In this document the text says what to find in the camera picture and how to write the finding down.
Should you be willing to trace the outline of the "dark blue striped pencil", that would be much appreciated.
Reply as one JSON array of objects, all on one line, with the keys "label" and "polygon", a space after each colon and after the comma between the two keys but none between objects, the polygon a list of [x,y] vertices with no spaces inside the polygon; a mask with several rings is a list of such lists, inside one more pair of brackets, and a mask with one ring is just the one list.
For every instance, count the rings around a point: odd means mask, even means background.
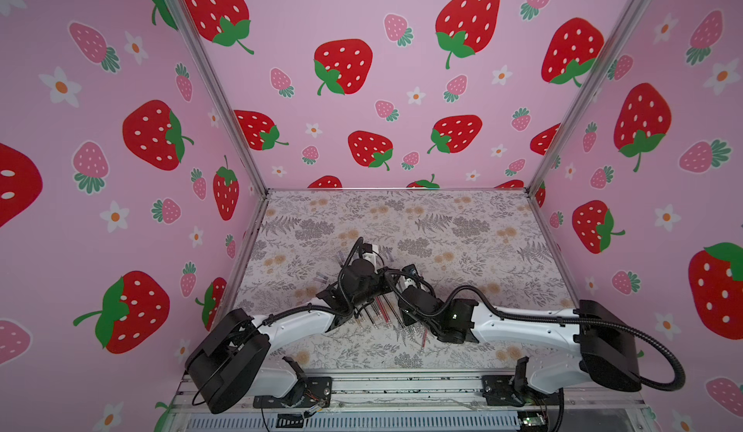
[{"label": "dark blue striped pencil", "polygon": [[375,319],[373,319],[373,315],[369,312],[367,306],[364,306],[359,310],[359,315],[362,316],[366,321],[370,322],[372,325],[375,324]]}]

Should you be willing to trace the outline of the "red striped pencil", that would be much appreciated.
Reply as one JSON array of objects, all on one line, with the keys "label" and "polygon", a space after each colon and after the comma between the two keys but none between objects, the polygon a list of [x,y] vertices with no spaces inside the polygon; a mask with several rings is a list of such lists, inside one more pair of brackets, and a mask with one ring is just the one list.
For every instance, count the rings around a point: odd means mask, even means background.
[{"label": "red striped pencil", "polygon": [[380,317],[383,319],[385,325],[389,325],[391,323],[389,314],[384,306],[383,301],[381,300],[381,297],[375,298],[375,307],[377,308]]}]

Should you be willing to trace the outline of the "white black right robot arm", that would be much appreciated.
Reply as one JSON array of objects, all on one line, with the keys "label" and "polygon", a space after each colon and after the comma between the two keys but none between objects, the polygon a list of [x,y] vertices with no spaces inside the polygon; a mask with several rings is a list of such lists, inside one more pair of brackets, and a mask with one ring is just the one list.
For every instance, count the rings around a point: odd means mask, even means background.
[{"label": "white black right robot arm", "polygon": [[[435,297],[424,285],[395,284],[404,321],[425,326],[440,342],[491,344],[499,341],[543,346],[549,356],[518,363],[515,389],[552,394],[592,381],[623,393],[643,387],[679,391],[686,384],[680,360],[663,343],[629,327],[593,300],[578,308],[555,311],[500,309],[478,288],[462,285],[446,300]],[[640,374],[637,341],[658,352],[671,366],[673,379],[647,379]]]}]

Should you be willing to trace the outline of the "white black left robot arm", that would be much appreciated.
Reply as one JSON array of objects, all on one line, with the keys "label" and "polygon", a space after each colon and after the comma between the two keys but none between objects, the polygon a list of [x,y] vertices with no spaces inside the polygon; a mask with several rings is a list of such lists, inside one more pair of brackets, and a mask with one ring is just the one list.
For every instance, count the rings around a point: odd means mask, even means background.
[{"label": "white black left robot arm", "polygon": [[245,396],[298,405],[309,398],[307,374],[294,358],[279,364],[267,358],[303,338],[338,329],[364,304],[391,291],[382,267],[356,259],[304,306],[265,317],[251,317],[241,308],[230,311],[188,358],[186,371],[213,414],[226,412]]}]

